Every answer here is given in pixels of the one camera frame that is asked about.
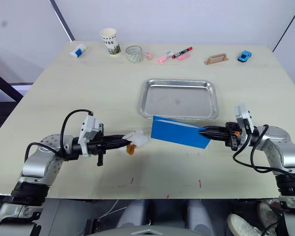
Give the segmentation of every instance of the toy car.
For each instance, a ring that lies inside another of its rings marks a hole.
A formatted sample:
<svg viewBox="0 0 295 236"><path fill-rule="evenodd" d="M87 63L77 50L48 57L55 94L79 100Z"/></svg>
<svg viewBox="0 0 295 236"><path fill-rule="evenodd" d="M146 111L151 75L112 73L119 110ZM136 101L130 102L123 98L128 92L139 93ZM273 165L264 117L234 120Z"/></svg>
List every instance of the toy car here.
<svg viewBox="0 0 295 236"><path fill-rule="evenodd" d="M251 52L250 51L243 51L239 56L238 60L240 62L246 62L250 57L251 57Z"/></svg>

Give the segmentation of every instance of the sneaker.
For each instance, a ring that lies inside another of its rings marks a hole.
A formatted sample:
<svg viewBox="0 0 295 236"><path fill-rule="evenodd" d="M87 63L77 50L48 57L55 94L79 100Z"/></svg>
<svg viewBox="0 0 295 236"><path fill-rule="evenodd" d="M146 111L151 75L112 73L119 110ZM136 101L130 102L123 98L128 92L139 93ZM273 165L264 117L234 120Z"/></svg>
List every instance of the sneaker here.
<svg viewBox="0 0 295 236"><path fill-rule="evenodd" d="M273 210L269 207L269 205L259 202L257 206L258 217L263 224L264 228L268 227L269 225L277 222L277 216L273 212ZM271 236L276 236L275 227L273 226L269 229Z"/></svg>
<svg viewBox="0 0 295 236"><path fill-rule="evenodd" d="M262 232L236 214L227 217L227 225L234 236L261 236Z"/></svg>

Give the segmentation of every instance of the wooden table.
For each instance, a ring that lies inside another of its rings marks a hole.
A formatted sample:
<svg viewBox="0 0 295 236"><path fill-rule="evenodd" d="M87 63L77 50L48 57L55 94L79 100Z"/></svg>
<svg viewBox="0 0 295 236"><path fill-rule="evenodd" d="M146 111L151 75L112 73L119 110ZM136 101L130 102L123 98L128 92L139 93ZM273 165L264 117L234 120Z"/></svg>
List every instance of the wooden table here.
<svg viewBox="0 0 295 236"><path fill-rule="evenodd" d="M69 52L83 43L78 58ZM225 125L235 121L233 109L246 103L256 126L279 126L295 143L295 85L266 46L192 45L185 60L163 64L127 61L122 53L108 54L99 42L68 43L40 75L30 91L0 129L0 194L10 194L22 169L26 147L47 135L59 133L65 116L75 109L90 109L104 123L105 134L126 134L151 127L151 120L137 112L143 81L150 78L200 79L215 86L219 116L193 124ZM166 51L179 52L191 45L140 44L154 58ZM252 52L246 63L237 61L243 51ZM226 53L228 61L205 65L208 56ZM78 136L86 114L70 118L66 134ZM248 161L251 148L241 155ZM271 198L278 196L272 173L259 174L232 160L224 142L211 141L198 149L151 139L130 156L109 150L104 166L97 158L65 162L49 197L74 199L147 198ZM256 163L267 165L257 151Z"/></svg>

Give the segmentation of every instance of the blue folder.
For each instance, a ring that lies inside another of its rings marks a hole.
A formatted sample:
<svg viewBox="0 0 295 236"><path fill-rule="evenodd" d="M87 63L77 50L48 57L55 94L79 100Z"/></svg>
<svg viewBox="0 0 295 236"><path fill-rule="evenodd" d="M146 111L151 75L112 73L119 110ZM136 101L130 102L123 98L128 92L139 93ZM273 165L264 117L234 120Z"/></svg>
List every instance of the blue folder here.
<svg viewBox="0 0 295 236"><path fill-rule="evenodd" d="M200 135L198 133L200 130L204 130L204 128L153 116L151 138L196 148L206 148L210 139Z"/></svg>

